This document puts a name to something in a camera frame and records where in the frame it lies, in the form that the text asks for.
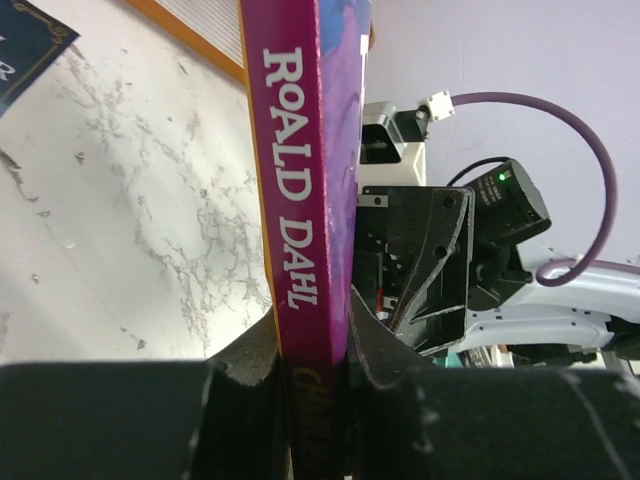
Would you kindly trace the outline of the purple orange Roald Dahl book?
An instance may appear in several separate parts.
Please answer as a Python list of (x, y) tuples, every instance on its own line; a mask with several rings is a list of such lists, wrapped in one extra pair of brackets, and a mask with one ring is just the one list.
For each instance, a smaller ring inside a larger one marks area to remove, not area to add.
[(344, 475), (367, 1), (138, 1), (249, 101), (267, 273), (299, 479)]

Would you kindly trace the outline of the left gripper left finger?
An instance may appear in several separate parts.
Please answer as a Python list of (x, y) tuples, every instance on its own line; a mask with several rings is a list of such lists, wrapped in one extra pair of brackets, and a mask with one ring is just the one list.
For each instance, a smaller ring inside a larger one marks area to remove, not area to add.
[(1, 370), (5, 479), (283, 479), (274, 319), (207, 360)]

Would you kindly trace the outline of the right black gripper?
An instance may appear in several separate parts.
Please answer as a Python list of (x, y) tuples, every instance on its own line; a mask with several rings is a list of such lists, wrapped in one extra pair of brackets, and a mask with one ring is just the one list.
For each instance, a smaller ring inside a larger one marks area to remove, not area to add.
[(424, 357), (465, 337), (474, 210), (469, 187), (367, 186), (358, 197), (355, 288)]

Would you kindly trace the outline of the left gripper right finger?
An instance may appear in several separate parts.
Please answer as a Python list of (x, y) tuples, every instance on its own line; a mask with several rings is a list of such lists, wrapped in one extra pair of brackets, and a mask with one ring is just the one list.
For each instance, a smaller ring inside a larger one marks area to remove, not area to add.
[(639, 381), (595, 369), (446, 369), (351, 296), (357, 479), (635, 479)]

